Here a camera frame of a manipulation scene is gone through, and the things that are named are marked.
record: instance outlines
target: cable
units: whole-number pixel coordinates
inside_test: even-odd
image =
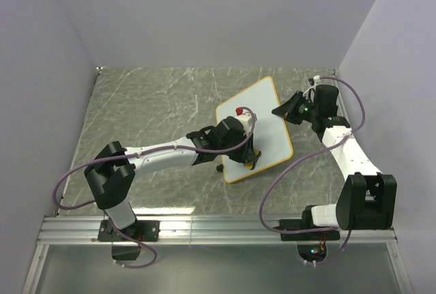
[[[340,78],[336,78],[334,76],[322,76],[320,79],[321,80],[335,80],[337,82],[340,82],[340,83],[344,84],[346,87],[348,87],[351,90],[351,92],[353,92],[354,96],[356,97],[356,99],[357,99],[357,101],[359,103],[360,109],[362,111],[362,120],[361,120],[360,124],[356,128],[352,129],[351,134],[353,134],[353,133],[357,132],[359,129],[361,129],[363,124],[365,123],[365,120],[366,120],[366,113],[365,113],[365,109],[364,109],[364,106],[363,106],[363,102],[360,99],[360,97],[359,97],[358,93],[356,92],[356,90],[354,90],[354,88],[350,84],[348,84],[346,81],[341,80]],[[260,206],[259,206],[259,220],[260,220],[261,224],[266,229],[268,229],[269,231],[273,231],[275,233],[280,233],[280,234],[315,233],[315,232],[319,232],[319,231],[332,231],[332,230],[336,229],[334,227],[322,227],[322,228],[314,228],[314,229],[301,229],[301,230],[297,230],[297,231],[282,231],[280,229],[272,228],[271,226],[269,226],[265,222],[264,217],[263,217],[263,209],[264,209],[264,205],[265,205],[266,199],[268,198],[268,196],[271,193],[271,191],[277,186],[277,184],[284,177],[284,175],[286,175],[292,168],[294,168],[299,163],[302,163],[303,161],[305,161],[305,160],[307,160],[307,159],[309,159],[311,157],[314,157],[314,156],[317,156],[317,155],[319,155],[321,153],[325,153],[325,152],[328,152],[328,151],[333,150],[335,148],[338,148],[339,146],[341,146],[342,144],[344,144],[348,140],[350,135],[346,135],[339,143],[337,143],[337,144],[335,144],[333,146],[329,146],[327,148],[323,148],[323,149],[321,149],[319,151],[312,152],[312,153],[310,153],[310,154],[308,154],[306,156],[303,156],[303,157],[299,158],[298,160],[294,161],[291,165],[289,165],[283,172],[281,172],[280,175],[277,176],[277,178],[272,182],[270,187],[266,190],[266,192],[265,192],[265,194],[264,194],[264,196],[263,196],[263,198],[262,198],[262,200],[260,202]]]
[[[125,263],[121,263],[120,261],[115,261],[115,263],[117,265],[120,265],[121,267],[127,268],[127,269],[141,269],[141,268],[145,268],[145,267],[148,267],[148,266],[154,264],[154,262],[157,260],[157,252],[152,246],[149,246],[148,244],[145,244],[144,242],[135,240],[135,239],[123,234],[118,228],[115,227],[115,224],[112,221],[112,219],[109,218],[109,221],[110,221],[112,227],[114,228],[115,233],[117,233],[119,236],[121,236],[122,238],[124,238],[130,242],[136,243],[137,245],[139,245],[143,248],[146,248],[147,250],[151,251],[154,254],[154,257],[149,262],[144,263],[143,265],[126,265]]]
[[[315,90],[315,88],[316,88],[317,85],[318,85],[318,84],[314,84],[314,85],[310,86],[309,88],[307,88],[306,91],[302,93],[302,96],[303,96],[303,97],[306,97],[307,93],[309,93],[310,90]]]
[[[327,259],[324,259],[323,261],[317,262],[316,265],[323,265],[323,264],[325,264],[325,263],[327,263],[329,261],[332,261],[334,258],[336,258],[343,251],[345,246],[347,245],[348,240],[349,240],[351,235],[352,235],[352,231],[349,230],[348,234],[347,234],[347,237],[343,241],[343,243],[342,243],[341,247],[338,249],[338,251],[336,251],[331,257],[328,257]]]
[[[311,103],[313,103],[311,93],[313,93],[313,96],[315,96],[315,90],[314,90],[313,88],[311,88],[311,89],[309,90],[309,93],[307,94],[307,99],[308,99]]]
[[[158,151],[162,151],[162,150],[170,150],[170,149],[179,150],[179,149],[183,149],[183,150],[190,150],[190,151],[196,151],[196,152],[202,152],[202,153],[225,154],[225,153],[231,152],[233,150],[237,150],[241,146],[245,145],[250,140],[250,137],[253,135],[253,132],[254,132],[255,123],[257,121],[255,113],[250,108],[248,108],[248,107],[240,107],[240,108],[242,108],[243,110],[246,110],[246,111],[248,111],[248,113],[250,113],[250,115],[252,117],[253,123],[251,125],[250,132],[248,133],[246,138],[241,143],[239,143],[239,144],[237,144],[237,145],[235,145],[235,146],[233,146],[231,148],[222,149],[222,150],[209,150],[209,149],[202,149],[202,148],[193,148],[191,146],[177,146],[177,147],[174,147],[174,146],[161,146],[161,147],[158,147],[158,148],[148,149],[148,150],[145,150],[145,151],[142,151],[142,152],[139,152],[139,153],[140,153],[141,156],[144,156],[146,154],[150,154],[150,153],[158,152]],[[78,208],[81,208],[81,207],[85,207],[88,204],[91,204],[91,203],[95,202],[95,200],[90,200],[90,201],[86,201],[86,202],[80,203],[80,204],[78,204],[76,206],[64,206],[60,202],[57,201],[57,191],[59,190],[59,187],[63,184],[63,182],[72,173],[78,171],[79,169],[82,169],[82,168],[85,168],[85,167],[88,167],[88,166],[91,166],[91,165],[96,165],[98,163],[106,163],[106,162],[109,162],[109,161],[115,161],[115,160],[120,160],[120,159],[130,159],[130,158],[136,158],[136,157],[138,157],[138,153],[124,154],[124,155],[115,156],[115,157],[105,157],[105,158],[100,158],[100,159],[94,159],[92,161],[88,161],[86,163],[82,163],[80,165],[77,165],[74,168],[71,168],[69,171],[67,171],[58,180],[58,182],[56,183],[56,185],[53,188],[52,201],[53,201],[54,205],[56,207],[58,207],[59,209],[62,209],[62,210],[75,210],[75,209],[78,209]],[[141,245],[144,248],[149,249],[155,255],[154,258],[150,262],[145,263],[144,265],[126,265],[126,264],[123,264],[123,263],[118,262],[118,261],[116,261],[116,264],[121,265],[122,267],[125,267],[125,268],[139,269],[139,268],[143,268],[143,267],[148,267],[149,265],[153,264],[156,261],[156,259],[157,259],[157,252],[156,252],[156,250],[154,248],[152,248],[151,246],[149,246],[149,245],[147,245],[145,243],[142,243],[141,241],[137,241],[137,240],[135,240],[135,239],[133,239],[133,238],[123,234],[119,229],[117,229],[115,227],[115,224],[113,223],[112,219],[109,218],[109,221],[112,223],[112,226],[114,227],[114,230],[116,231],[116,233],[119,236],[121,236],[122,238],[125,238],[126,240],[129,240],[131,242],[137,243],[138,245]]]

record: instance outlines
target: glass panel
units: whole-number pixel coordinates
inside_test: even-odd
[[[332,254],[338,246],[328,248]],[[123,270],[112,265],[108,246],[52,246],[37,292],[399,293],[385,244],[349,244],[337,259],[316,268],[302,264],[295,245],[157,249],[153,266]]]

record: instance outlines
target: white enclosure wall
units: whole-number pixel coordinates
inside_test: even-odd
[[[374,0],[61,0],[99,66],[337,68]]]
[[[20,293],[95,69],[57,0],[0,0],[0,12],[0,291]]]
[[[357,137],[394,174],[394,226],[417,293],[436,292],[436,0],[377,0],[339,68],[367,109]],[[346,98],[354,124],[360,112]]]

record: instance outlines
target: whiteboard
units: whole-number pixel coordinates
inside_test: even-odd
[[[254,148],[262,152],[254,170],[250,170],[242,163],[231,161],[223,155],[224,180],[234,183],[262,170],[282,163],[292,157],[294,149],[287,131],[285,121],[273,114],[271,110],[280,105],[273,79],[266,76],[249,86],[237,95],[218,105],[215,113],[217,123],[228,116],[236,116],[237,107],[248,107],[257,115],[253,144]]]

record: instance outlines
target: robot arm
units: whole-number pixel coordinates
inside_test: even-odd
[[[126,199],[133,180],[169,167],[192,166],[215,160],[217,153],[201,150],[231,149],[249,136],[253,124],[252,116],[240,108],[236,110],[236,115],[223,119],[216,127],[205,127],[165,144],[124,148],[119,142],[109,143],[96,159],[135,153],[138,155],[134,158],[92,165],[85,169],[84,174],[97,207],[105,210],[123,233],[137,237],[136,216]],[[226,154],[238,163],[252,163],[251,168],[255,167],[260,157],[260,153],[255,153],[252,136],[243,146]]]
[[[315,87],[313,101],[300,91],[272,111],[293,124],[304,120],[311,123],[320,141],[331,147],[345,136],[348,140],[332,149],[345,184],[336,204],[308,206],[302,214],[306,228],[340,227],[341,229],[389,229],[394,213],[396,180],[384,175],[370,162],[352,135],[348,121],[337,116],[335,86],[320,84]]]

